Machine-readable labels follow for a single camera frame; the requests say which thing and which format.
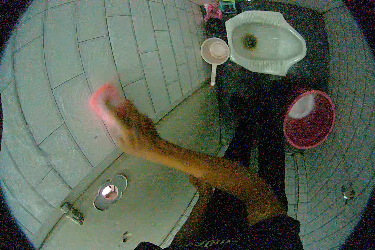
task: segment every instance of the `red object in hand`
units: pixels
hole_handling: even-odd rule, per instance
[[[117,107],[119,112],[123,112],[125,100],[114,85],[105,84],[90,97],[89,104],[104,122],[114,122],[108,114],[109,109],[107,105]]]

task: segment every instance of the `white ceramic squat toilet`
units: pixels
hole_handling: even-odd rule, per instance
[[[279,12],[245,11],[225,25],[230,59],[252,72],[286,76],[307,52],[304,38]]]

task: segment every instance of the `dark clothing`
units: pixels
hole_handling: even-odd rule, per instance
[[[283,106],[281,98],[271,99],[265,93],[258,95],[251,104],[233,107],[240,121],[223,157],[248,167],[255,142],[259,147],[258,175],[274,189],[287,212]],[[187,239],[181,246],[166,249],[303,249],[299,221],[275,216],[250,226],[245,203],[218,189],[208,204],[202,225],[203,237]],[[145,242],[135,249],[161,248]]]
[[[176,249],[303,249],[299,238],[300,223],[288,216],[275,216],[263,220],[254,226],[236,234],[229,231],[202,239],[191,239],[181,246],[167,247]],[[135,250],[160,250],[161,248],[148,242],[140,243]]]

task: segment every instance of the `person's arm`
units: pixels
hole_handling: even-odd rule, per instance
[[[178,169],[234,195],[246,203],[250,224],[286,214],[271,187],[255,173],[232,161],[167,142],[159,137],[152,120],[132,102],[111,106],[109,101],[104,100],[105,112],[125,153]]]
[[[250,224],[285,214],[275,193],[262,178],[230,160],[187,150],[162,139],[145,158],[198,177],[241,199],[247,205]]]
[[[207,212],[207,205],[210,201],[209,196],[200,196],[197,203],[194,205],[190,216],[185,224],[176,233],[170,246],[179,246],[186,243],[189,239],[198,240],[203,235],[202,222]]]

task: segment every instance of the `door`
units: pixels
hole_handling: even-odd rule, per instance
[[[220,146],[219,114],[214,89],[202,87],[156,124],[161,137],[180,146],[215,154]],[[93,206],[95,194],[117,174],[128,179],[121,199],[106,211]],[[196,189],[185,173],[128,155],[121,155],[73,203],[84,224],[65,216],[42,245],[58,249],[134,249],[140,242],[165,239],[189,205]],[[131,237],[123,242],[122,235]]]

